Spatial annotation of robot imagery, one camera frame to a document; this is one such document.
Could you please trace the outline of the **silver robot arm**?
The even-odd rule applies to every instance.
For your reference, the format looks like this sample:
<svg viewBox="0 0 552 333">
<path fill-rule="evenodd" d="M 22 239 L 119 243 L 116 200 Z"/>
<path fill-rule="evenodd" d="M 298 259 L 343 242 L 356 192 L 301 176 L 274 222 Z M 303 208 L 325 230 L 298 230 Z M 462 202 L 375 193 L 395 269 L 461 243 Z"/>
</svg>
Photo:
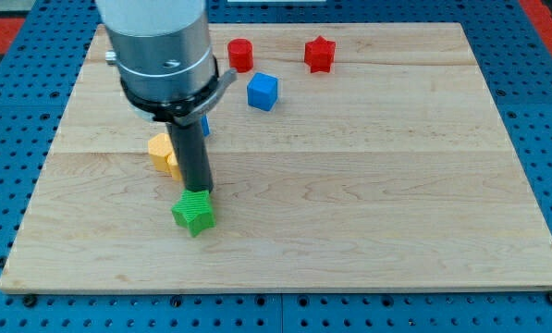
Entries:
<svg viewBox="0 0 552 333">
<path fill-rule="evenodd" d="M 97 0 L 129 102 L 142 116 L 188 126 L 237 79 L 220 73 L 204 0 Z"/>
</svg>

